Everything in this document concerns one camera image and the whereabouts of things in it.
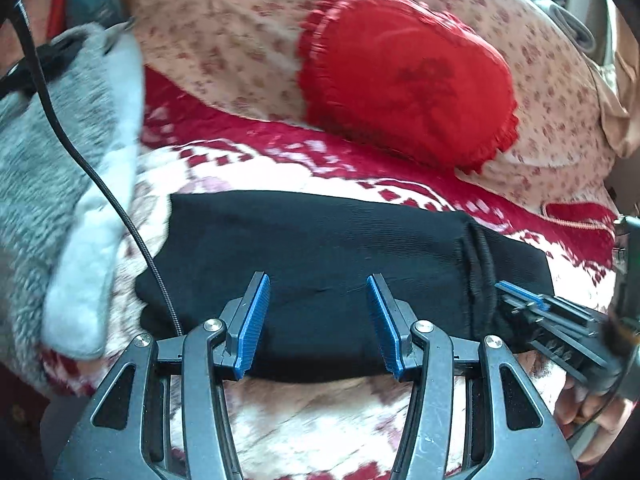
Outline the person's right hand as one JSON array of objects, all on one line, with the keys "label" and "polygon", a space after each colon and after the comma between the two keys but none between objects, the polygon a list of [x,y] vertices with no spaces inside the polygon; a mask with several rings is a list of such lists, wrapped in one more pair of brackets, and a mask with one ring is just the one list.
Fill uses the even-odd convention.
[{"label": "person's right hand", "polygon": [[613,399],[606,408],[603,408],[604,404],[604,396],[589,393],[582,385],[576,384],[573,378],[567,376],[554,408],[554,418],[563,434],[569,436],[578,426],[578,422],[599,414],[594,420],[598,430],[585,451],[579,455],[578,463],[589,466],[596,464],[620,435],[634,409],[631,401],[621,398]]}]

